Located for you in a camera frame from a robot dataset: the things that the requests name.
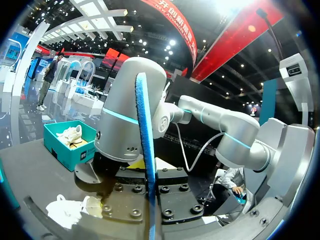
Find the shoe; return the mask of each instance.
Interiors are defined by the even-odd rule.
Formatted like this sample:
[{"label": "shoe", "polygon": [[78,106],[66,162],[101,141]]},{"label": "shoe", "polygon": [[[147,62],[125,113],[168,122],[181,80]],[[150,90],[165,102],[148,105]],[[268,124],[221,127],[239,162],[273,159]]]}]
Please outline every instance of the shoe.
[{"label": "shoe", "polygon": [[58,137],[58,140],[63,144],[69,146],[70,144],[79,144],[82,142],[82,127],[78,125],[76,127],[69,127],[62,135]]},{"label": "shoe", "polygon": [[44,111],[45,109],[42,106],[36,106],[36,109],[39,111]]}]

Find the pants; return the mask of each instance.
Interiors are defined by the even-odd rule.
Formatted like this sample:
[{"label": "pants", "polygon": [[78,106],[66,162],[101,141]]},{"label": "pants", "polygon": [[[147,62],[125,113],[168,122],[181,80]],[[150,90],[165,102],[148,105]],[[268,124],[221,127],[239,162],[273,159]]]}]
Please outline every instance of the pants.
[{"label": "pants", "polygon": [[205,216],[214,214],[229,197],[228,189],[221,184],[214,184],[212,192],[215,197],[215,201],[204,208]]},{"label": "pants", "polygon": [[50,85],[51,85],[51,82],[48,82],[46,80],[43,81],[42,87],[40,89],[38,106],[41,106],[44,104],[44,100],[50,88]]}]

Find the man standing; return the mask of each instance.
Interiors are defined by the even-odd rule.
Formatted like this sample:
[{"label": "man standing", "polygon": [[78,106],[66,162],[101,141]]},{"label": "man standing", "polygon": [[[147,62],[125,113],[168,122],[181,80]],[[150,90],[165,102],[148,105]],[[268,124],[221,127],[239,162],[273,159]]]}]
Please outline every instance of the man standing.
[{"label": "man standing", "polygon": [[40,90],[39,102],[36,107],[37,110],[44,111],[47,107],[44,105],[44,100],[49,90],[49,87],[55,77],[58,62],[64,57],[63,53],[58,54],[57,60],[53,60],[49,67],[46,68],[44,81]]}]

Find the white cable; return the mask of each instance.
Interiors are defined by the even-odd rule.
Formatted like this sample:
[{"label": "white cable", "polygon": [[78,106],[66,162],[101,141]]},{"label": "white cable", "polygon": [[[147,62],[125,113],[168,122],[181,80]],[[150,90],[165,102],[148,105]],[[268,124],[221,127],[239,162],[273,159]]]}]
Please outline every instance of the white cable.
[{"label": "white cable", "polygon": [[183,155],[183,158],[184,158],[185,167],[186,167],[186,169],[187,169],[188,172],[191,172],[191,171],[194,169],[194,167],[195,167],[195,165],[196,165],[196,163],[197,163],[200,155],[201,155],[202,152],[205,150],[205,148],[209,145],[209,143],[211,143],[211,142],[212,142],[214,139],[216,139],[217,137],[225,134],[224,132],[220,132],[220,133],[218,133],[217,135],[215,135],[215,136],[213,136],[212,138],[210,138],[210,139],[203,145],[203,147],[202,147],[201,150],[199,151],[198,155],[196,156],[196,158],[195,158],[192,166],[189,168],[188,162],[187,162],[187,158],[186,158],[186,154],[185,154],[184,145],[183,145],[182,139],[181,139],[181,134],[180,134],[179,126],[178,126],[178,124],[175,123],[175,122],[174,122],[174,124],[176,125],[176,128],[177,128],[177,130],[178,130],[179,141],[180,141],[180,145],[181,145],[181,149],[182,149],[182,155]]}]

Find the person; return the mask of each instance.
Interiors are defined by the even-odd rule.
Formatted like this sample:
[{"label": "person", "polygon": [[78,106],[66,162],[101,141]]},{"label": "person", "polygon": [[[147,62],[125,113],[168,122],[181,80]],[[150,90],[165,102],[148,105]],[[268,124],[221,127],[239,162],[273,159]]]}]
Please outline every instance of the person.
[{"label": "person", "polygon": [[56,60],[53,60],[49,67],[46,68],[45,74],[44,74],[44,81],[40,90],[39,94],[39,102],[36,106],[37,110],[44,111],[47,107],[44,105],[44,100],[47,95],[47,92],[49,90],[49,87],[55,77],[55,73],[57,70],[58,62],[64,57],[64,54],[61,52],[58,54],[58,57]]},{"label": "person", "polygon": [[214,214],[224,204],[229,197],[228,190],[232,190],[236,195],[243,195],[244,183],[244,168],[229,168],[224,176],[215,181],[212,188],[215,201],[205,207],[206,214]]}]

